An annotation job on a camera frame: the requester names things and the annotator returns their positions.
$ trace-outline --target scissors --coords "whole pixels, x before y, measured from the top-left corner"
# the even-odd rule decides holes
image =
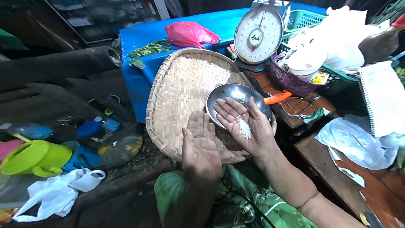
[[[322,96],[318,95],[317,93],[315,93],[314,95],[312,95],[312,97],[310,97],[310,98],[293,97],[293,98],[287,100],[287,106],[288,106],[289,108],[294,108],[294,107],[296,107],[296,106],[302,104],[304,101],[309,102],[309,105],[308,105],[307,107],[305,107],[298,115],[299,115],[301,118],[303,118],[303,119],[311,119],[312,117],[314,117],[314,115],[315,115],[315,113],[316,113],[316,108],[315,108],[315,106],[313,105],[313,103],[314,103],[316,100],[318,100],[319,98],[321,98],[321,97],[322,97]],[[300,102],[298,102],[297,104],[291,106],[289,102],[292,101],[292,100],[294,100],[294,99],[301,99],[302,101],[300,101]],[[313,108],[313,112],[311,113],[310,116],[305,116],[303,113],[304,113],[305,111],[307,111],[309,108]]]

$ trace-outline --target purple plastic basket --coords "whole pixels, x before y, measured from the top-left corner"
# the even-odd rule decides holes
[[[308,94],[312,93],[320,85],[315,85],[309,82],[300,80],[297,76],[286,72],[279,66],[277,66],[273,59],[277,55],[271,57],[270,73],[265,74],[269,80],[277,82],[283,89],[292,93],[294,96],[306,97]]]

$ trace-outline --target hand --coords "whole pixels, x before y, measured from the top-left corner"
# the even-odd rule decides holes
[[[247,103],[249,111],[234,99],[227,97],[225,101],[217,99],[214,110],[217,111],[218,121],[231,133],[247,152],[254,157],[260,157],[269,148],[276,146],[273,129],[266,117],[251,97]],[[240,131],[237,116],[249,123],[252,132],[251,138],[246,138]]]
[[[203,111],[192,112],[183,132],[183,169],[194,187],[216,185],[222,177],[220,153],[215,143],[214,124]]]

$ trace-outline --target plastic bag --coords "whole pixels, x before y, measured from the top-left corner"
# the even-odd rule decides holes
[[[361,167],[371,170],[388,168],[398,153],[397,145],[405,145],[404,132],[394,132],[382,138],[375,138],[369,132],[367,117],[349,114],[330,121],[315,139],[343,152]]]
[[[218,44],[221,38],[197,22],[174,22],[164,28],[169,43],[178,47],[199,47],[202,43]]]
[[[342,71],[358,70],[365,62],[358,45],[366,37],[381,32],[386,23],[365,25],[367,11],[350,10],[348,6],[336,10],[329,7],[326,13],[328,16],[319,25],[291,35],[288,45],[298,48],[316,46],[328,53],[325,64]]]
[[[80,179],[89,169],[77,169],[68,174],[37,181],[28,187],[29,200],[14,215],[17,222],[34,222],[48,218],[53,214],[66,216],[78,196],[78,190],[68,185]],[[36,204],[39,206],[36,216],[22,215]]]

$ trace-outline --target white plastic bag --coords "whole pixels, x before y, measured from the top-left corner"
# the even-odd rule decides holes
[[[48,218],[53,214],[66,216],[78,196],[78,191],[68,185],[80,179],[84,169],[73,170],[68,174],[37,181],[28,187],[29,200],[14,215],[17,222],[34,222]],[[34,205],[40,203],[36,216],[22,215]]]
[[[367,117],[346,115],[330,121],[315,136],[319,142],[343,152],[357,165],[371,170],[388,168],[395,160],[398,146],[405,145],[405,134],[392,133],[383,139],[369,133]]]
[[[342,71],[356,71],[365,62],[358,45],[363,39],[380,33],[387,28],[387,23],[380,26],[365,25],[367,11],[350,10],[348,6],[332,10],[328,16],[313,28],[304,28],[290,36],[291,47],[308,48],[316,46],[328,53],[324,63]]]

